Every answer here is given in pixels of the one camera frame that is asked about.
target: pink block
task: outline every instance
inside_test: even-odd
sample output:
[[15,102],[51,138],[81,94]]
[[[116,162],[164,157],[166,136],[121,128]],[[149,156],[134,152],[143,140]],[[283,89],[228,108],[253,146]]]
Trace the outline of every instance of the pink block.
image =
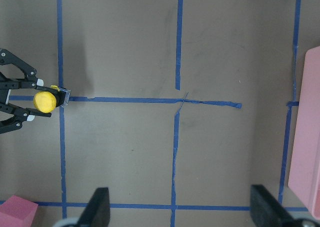
[[13,195],[0,205],[0,227],[30,227],[38,204]]
[[320,47],[305,55],[289,187],[320,219]]

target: pink tray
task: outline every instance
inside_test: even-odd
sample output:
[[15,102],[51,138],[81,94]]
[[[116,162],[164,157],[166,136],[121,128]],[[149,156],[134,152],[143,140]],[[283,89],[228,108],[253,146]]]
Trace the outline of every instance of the pink tray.
[[320,47],[305,55],[289,187],[320,219]]

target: screw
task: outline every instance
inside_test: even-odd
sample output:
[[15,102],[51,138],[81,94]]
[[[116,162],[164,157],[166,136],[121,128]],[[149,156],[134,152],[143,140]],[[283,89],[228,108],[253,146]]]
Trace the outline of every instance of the screw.
[[304,220],[304,221],[302,221],[302,226],[303,227],[315,227],[315,224],[311,221]]

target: yellow ball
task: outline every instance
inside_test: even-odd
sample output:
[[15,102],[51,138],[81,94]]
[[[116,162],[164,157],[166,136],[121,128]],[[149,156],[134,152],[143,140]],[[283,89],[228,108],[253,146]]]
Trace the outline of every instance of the yellow ball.
[[41,91],[35,94],[33,104],[42,113],[50,113],[56,108],[57,99],[52,93]]

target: black object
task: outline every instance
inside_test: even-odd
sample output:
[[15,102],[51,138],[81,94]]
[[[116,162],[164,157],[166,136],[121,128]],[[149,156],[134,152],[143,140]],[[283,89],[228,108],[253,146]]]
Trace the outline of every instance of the black object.
[[263,185],[252,185],[250,215],[257,227],[320,227],[308,219],[294,219]]
[[78,222],[64,227],[107,227],[110,222],[108,188],[97,188]]
[[0,111],[13,115],[13,117],[0,121],[0,134],[15,131],[22,128],[22,123],[29,116],[51,117],[51,113],[43,113],[34,108],[22,108],[8,103],[10,90],[35,89],[52,93],[56,100],[56,106],[64,104],[66,93],[53,88],[38,85],[37,70],[15,56],[10,51],[0,48],[0,65],[13,64],[24,74],[24,78],[7,78],[0,72]]

